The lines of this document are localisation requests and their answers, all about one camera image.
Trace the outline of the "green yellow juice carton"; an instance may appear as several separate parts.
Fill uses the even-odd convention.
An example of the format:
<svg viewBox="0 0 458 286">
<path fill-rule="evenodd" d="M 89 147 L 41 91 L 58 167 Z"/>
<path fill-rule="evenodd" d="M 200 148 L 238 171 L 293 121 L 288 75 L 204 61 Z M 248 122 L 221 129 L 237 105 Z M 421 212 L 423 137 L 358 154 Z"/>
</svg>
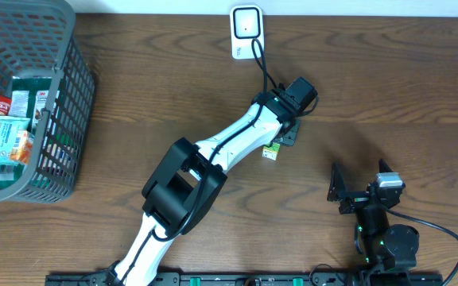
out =
<svg viewBox="0 0 458 286">
<path fill-rule="evenodd" d="M 262 156 L 266 159 L 276 160 L 281 145 L 277 142 L 271 142 L 268 145 L 264 145 L 262 148 Z"/>
</svg>

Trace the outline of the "small orange box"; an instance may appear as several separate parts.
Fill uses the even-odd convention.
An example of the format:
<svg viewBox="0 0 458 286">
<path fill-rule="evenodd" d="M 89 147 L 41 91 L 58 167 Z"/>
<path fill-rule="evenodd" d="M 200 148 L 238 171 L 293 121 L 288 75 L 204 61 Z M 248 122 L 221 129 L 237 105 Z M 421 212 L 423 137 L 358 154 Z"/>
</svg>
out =
<svg viewBox="0 0 458 286">
<path fill-rule="evenodd" d="M 14 146 L 10 152 L 13 162 L 27 165 L 31 159 L 34 135 L 27 130 L 18 130 Z"/>
</svg>

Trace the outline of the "mint green wipes pack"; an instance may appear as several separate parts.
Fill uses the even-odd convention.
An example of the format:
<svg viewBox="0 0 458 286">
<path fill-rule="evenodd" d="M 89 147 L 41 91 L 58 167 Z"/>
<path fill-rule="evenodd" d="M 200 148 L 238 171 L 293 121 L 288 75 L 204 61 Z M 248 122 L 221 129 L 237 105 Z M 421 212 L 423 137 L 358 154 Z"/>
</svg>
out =
<svg viewBox="0 0 458 286">
<path fill-rule="evenodd" d="M 18 130 L 27 130 L 29 118 L 0 115 L 0 165 L 19 165 L 10 159 Z"/>
</svg>

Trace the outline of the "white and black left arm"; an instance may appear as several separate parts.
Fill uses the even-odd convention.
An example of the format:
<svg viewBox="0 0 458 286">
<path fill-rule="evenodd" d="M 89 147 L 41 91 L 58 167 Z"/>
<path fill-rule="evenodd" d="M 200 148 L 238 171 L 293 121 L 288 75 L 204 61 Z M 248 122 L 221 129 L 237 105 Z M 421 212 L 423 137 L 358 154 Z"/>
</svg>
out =
<svg viewBox="0 0 458 286">
<path fill-rule="evenodd" d="M 148 285 L 174 240 L 204 218 L 227 173 L 255 149 L 287 134 L 317 104 L 316 95 L 279 88 L 256 96 L 247 112 L 218 134 L 196 143 L 173 143 L 142 194 L 142 224 L 127 255 L 107 274 L 109 285 Z"/>
</svg>

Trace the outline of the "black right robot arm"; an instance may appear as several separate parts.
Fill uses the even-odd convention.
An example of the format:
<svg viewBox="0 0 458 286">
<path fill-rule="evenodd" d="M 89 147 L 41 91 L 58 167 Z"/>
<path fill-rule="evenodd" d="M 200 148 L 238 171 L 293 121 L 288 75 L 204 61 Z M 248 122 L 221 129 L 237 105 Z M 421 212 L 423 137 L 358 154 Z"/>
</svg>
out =
<svg viewBox="0 0 458 286">
<path fill-rule="evenodd" d="M 367 266 L 348 274 L 346 285 L 412 284 L 409 270 L 417 265 L 419 233 L 412 226 L 389 223 L 387 212 L 400 203 L 405 183 L 384 161 L 364 191 L 350 191 L 342 168 L 332 165 L 327 201 L 338 202 L 342 215 L 356 216 L 355 247 L 367 259 Z"/>
</svg>

